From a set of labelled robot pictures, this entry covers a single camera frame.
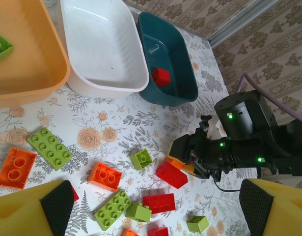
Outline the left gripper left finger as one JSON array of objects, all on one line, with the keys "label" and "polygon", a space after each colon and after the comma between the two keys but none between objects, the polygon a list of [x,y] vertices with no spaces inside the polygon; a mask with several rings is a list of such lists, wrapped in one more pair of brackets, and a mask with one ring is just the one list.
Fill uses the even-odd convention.
[{"label": "left gripper left finger", "polygon": [[0,197],[0,236],[63,236],[74,205],[68,180]]}]

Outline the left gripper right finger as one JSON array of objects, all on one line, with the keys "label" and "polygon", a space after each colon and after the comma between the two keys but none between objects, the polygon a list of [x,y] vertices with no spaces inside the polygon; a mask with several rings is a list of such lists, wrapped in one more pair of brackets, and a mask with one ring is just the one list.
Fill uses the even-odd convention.
[{"label": "left gripper right finger", "polygon": [[250,178],[239,201],[251,236],[302,236],[302,189]]}]

